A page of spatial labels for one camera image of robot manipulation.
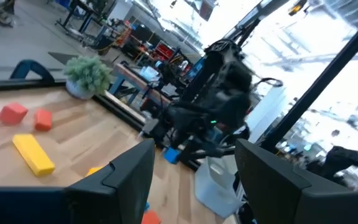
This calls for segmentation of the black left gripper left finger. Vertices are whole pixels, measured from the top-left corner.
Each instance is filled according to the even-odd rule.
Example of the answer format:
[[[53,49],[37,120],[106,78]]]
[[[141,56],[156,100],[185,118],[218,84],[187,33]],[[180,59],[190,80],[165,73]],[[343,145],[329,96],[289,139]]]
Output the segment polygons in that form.
[[[145,139],[67,187],[70,224],[141,224],[154,159],[155,142]]]

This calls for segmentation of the orange block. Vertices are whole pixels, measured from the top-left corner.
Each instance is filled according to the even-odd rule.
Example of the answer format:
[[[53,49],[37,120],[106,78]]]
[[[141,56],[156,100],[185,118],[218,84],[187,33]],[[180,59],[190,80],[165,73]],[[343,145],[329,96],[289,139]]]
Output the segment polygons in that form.
[[[161,219],[153,210],[144,213],[141,224],[161,224]]]

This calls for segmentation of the black frame post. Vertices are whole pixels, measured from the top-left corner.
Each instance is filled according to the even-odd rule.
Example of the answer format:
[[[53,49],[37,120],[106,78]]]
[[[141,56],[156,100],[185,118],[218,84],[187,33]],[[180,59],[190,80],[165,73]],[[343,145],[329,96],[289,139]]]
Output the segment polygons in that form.
[[[259,146],[271,151],[356,53],[358,53],[358,31]]]
[[[265,19],[288,1],[289,0],[261,0],[261,2],[248,12],[223,38],[234,40],[234,37],[240,33],[242,29],[250,25],[256,19]]]

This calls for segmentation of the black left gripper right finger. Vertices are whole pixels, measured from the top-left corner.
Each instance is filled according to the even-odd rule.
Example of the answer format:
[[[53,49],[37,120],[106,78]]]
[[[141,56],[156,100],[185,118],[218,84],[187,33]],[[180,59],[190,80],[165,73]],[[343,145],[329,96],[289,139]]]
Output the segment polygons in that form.
[[[358,191],[277,157],[245,139],[235,147],[257,224],[358,224]]]

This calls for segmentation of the yellow long block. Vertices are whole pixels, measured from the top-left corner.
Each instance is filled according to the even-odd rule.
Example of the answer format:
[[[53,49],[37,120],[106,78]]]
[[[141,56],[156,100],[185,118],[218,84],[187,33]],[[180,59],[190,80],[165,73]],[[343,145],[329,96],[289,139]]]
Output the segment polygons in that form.
[[[12,142],[35,176],[49,175],[55,170],[55,164],[32,134],[16,134]]]

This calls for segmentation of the red cube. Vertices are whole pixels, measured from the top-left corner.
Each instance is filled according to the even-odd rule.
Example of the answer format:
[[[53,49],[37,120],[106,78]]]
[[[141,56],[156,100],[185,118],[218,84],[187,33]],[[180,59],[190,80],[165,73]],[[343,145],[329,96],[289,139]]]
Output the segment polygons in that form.
[[[17,125],[24,119],[28,111],[20,103],[9,103],[0,111],[0,122],[5,125]]]

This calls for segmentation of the blue-legged work table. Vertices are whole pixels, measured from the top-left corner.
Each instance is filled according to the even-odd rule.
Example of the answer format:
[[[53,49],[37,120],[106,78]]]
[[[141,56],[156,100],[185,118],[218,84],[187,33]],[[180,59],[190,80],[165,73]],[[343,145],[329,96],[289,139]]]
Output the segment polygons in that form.
[[[60,26],[66,33],[79,41],[85,38],[85,29],[93,15],[97,15],[94,0],[59,0],[68,10],[64,19],[57,19],[55,26]]]

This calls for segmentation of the green plant in white pot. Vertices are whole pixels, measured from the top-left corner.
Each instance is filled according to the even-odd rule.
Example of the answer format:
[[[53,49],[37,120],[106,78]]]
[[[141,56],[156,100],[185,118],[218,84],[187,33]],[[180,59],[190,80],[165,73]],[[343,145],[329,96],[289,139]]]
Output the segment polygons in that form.
[[[99,57],[79,56],[67,61],[64,68],[66,90],[75,98],[91,99],[103,94],[111,83],[112,69]]]

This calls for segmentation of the orange cube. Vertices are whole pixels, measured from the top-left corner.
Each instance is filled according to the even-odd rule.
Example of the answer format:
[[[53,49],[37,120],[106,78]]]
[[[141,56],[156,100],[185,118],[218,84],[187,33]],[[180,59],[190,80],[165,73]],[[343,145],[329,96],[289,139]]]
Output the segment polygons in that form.
[[[38,131],[49,131],[52,128],[52,113],[38,109],[34,115],[34,128]]]

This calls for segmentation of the wooden workbench with blue legs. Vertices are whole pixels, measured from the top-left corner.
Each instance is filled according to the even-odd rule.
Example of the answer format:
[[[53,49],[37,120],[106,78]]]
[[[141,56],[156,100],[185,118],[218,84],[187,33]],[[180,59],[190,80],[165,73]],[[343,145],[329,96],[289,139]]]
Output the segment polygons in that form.
[[[112,68],[112,74],[117,78],[111,85],[108,92],[116,98],[124,98],[124,94],[121,93],[121,87],[124,83],[129,83],[129,89],[134,89],[132,94],[128,94],[127,105],[131,105],[133,101],[138,101],[140,105],[143,100],[141,95],[145,95],[145,98],[152,100],[156,104],[162,103],[164,106],[169,104],[171,100],[165,96],[161,91],[156,89],[150,89],[147,86],[149,83],[145,81],[137,72],[133,72],[122,64],[115,64]]]

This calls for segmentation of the white plastic bin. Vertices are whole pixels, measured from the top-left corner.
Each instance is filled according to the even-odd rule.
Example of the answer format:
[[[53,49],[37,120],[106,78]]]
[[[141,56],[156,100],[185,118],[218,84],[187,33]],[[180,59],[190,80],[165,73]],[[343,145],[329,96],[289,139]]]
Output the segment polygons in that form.
[[[235,175],[216,158],[206,157],[195,173],[195,196],[205,207],[226,219],[244,204],[233,188]]]

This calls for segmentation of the red tool cabinet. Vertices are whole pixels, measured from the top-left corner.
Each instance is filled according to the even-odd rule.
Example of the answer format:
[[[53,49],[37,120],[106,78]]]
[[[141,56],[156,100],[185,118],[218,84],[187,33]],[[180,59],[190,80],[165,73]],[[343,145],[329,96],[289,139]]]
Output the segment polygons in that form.
[[[175,49],[161,40],[154,48],[154,55],[162,60],[170,60],[175,53]]]

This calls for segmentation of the blue computer screen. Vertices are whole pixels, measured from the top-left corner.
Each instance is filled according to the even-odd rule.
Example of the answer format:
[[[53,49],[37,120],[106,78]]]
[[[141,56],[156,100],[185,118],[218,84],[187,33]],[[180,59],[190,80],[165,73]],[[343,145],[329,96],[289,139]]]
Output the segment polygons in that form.
[[[204,64],[204,57],[201,57],[186,73],[185,79],[189,82],[202,70]]]

